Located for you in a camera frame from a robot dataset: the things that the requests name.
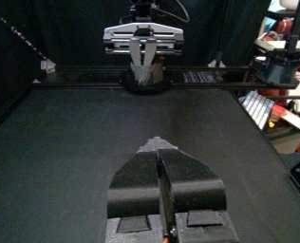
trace white object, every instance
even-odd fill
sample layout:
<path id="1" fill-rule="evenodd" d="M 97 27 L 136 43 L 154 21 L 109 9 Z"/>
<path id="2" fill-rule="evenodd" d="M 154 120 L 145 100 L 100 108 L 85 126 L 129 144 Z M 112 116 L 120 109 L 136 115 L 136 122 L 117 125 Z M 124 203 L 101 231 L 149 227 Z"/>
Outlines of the white object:
<path id="1" fill-rule="evenodd" d="M 287 114 L 281 116 L 281 119 L 288 121 L 300 130 L 300 117 L 297 115 L 288 111 Z"/>
<path id="2" fill-rule="evenodd" d="M 296 10 L 299 1 L 300 0 L 280 0 L 280 5 L 287 9 Z"/>

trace black linear rail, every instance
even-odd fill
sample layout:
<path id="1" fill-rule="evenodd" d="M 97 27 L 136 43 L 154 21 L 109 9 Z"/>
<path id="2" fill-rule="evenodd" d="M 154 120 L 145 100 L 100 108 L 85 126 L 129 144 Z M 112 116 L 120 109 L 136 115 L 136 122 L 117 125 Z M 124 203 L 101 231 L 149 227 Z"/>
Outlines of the black linear rail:
<path id="1" fill-rule="evenodd" d="M 126 71 L 128 66 L 57 66 L 57 71 Z M 249 65 L 228 66 L 228 67 L 208 67 L 205 65 L 198 66 L 178 66 L 168 65 L 164 67 L 165 71 L 216 71 L 216 72 L 240 72 L 253 70 Z"/>
<path id="2" fill-rule="evenodd" d="M 173 88 L 178 89 L 280 89 L 264 83 L 217 83 L 217 84 L 192 84 L 192 83 L 173 83 Z M 122 89 L 120 83 L 94 83 L 94 84 L 34 84 L 34 89 Z"/>
<path id="3" fill-rule="evenodd" d="M 297 95 L 285 95 L 285 96 L 273 96 L 273 95 L 267 95 L 265 96 L 271 100 L 281 100 L 281 99 L 288 99 L 288 100 L 300 100 L 300 96 Z"/>

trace wire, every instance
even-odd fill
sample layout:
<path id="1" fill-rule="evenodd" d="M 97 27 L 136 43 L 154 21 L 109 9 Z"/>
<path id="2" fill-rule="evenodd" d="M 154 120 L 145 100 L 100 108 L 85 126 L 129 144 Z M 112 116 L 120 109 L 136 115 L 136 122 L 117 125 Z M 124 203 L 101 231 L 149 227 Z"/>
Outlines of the wire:
<path id="1" fill-rule="evenodd" d="M 182 8 L 182 10 L 184 10 L 184 12 L 185 12 L 186 19 L 182 19 L 180 16 L 177 16 L 177 15 L 173 14 L 172 12 L 165 11 L 165 10 L 162 10 L 162 9 L 156 9 L 156 8 L 152 8 L 152 9 L 156 10 L 156 11 L 160 11 L 160 12 L 168 14 L 168 15 L 170 15 L 172 17 L 177 18 L 180 21 L 182 21 L 182 22 L 185 22 L 185 23 L 189 23 L 189 22 L 190 22 L 190 18 L 189 18 L 189 15 L 188 15 L 188 10 L 186 10 L 184 4 L 180 2 L 180 0 L 176 0 L 176 2 L 178 3 L 178 5 L 181 6 L 181 8 Z"/>
<path id="2" fill-rule="evenodd" d="M 9 27 L 11 30 L 13 34 L 17 35 L 17 37 L 21 39 L 21 41 L 27 45 L 27 47 L 38 54 L 38 56 L 43 59 L 47 60 L 47 57 L 43 55 L 43 53 L 38 50 L 38 48 L 33 45 L 33 43 L 29 41 L 29 39 L 25 37 L 22 32 L 18 31 L 18 29 L 9 23 L 9 21 L 0 16 L 0 21 L 3 24 Z"/>

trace metal pole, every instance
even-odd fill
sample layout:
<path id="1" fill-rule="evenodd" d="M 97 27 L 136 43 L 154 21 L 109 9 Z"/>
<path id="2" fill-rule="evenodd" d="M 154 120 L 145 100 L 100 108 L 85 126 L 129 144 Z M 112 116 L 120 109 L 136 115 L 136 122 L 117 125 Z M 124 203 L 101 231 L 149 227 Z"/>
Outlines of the metal pole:
<path id="1" fill-rule="evenodd" d="M 291 56 L 296 52 L 299 35 L 300 35 L 300 2 L 299 2 L 299 5 L 297 5 L 297 11 L 296 11 L 296 14 L 295 14 L 292 30 L 291 30 L 291 34 L 288 36 L 288 41 L 287 41 L 287 46 L 285 46 L 285 49 L 288 50 L 289 59 L 291 59 Z"/>

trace clamp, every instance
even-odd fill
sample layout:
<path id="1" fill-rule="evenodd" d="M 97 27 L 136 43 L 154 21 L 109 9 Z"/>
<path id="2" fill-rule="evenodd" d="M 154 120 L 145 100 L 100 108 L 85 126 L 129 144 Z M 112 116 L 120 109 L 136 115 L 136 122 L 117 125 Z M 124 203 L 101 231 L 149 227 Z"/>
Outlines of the clamp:
<path id="1" fill-rule="evenodd" d="M 158 137 L 116 173 L 108 206 L 106 243 L 238 242 L 222 180 Z"/>

